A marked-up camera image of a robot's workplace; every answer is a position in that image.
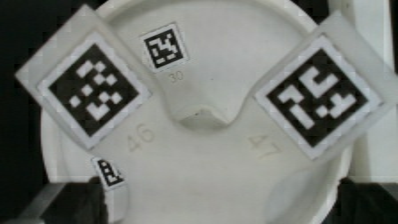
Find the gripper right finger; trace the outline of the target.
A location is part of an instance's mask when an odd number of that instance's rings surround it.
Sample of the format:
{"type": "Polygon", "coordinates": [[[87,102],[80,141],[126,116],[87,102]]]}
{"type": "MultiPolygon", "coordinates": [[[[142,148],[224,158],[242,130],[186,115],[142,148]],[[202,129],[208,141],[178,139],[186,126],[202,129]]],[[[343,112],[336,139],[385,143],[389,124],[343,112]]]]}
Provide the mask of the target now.
{"type": "Polygon", "coordinates": [[[327,224],[398,224],[398,183],[341,180],[327,224]]]}

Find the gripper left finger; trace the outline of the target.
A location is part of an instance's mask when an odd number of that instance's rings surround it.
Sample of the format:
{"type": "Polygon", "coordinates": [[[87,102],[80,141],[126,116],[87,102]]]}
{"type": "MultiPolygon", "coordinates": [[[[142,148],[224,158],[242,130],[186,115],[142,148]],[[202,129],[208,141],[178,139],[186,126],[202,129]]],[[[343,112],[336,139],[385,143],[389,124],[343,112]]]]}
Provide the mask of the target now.
{"type": "Polygon", "coordinates": [[[108,224],[99,178],[48,184],[7,224],[108,224]]]}

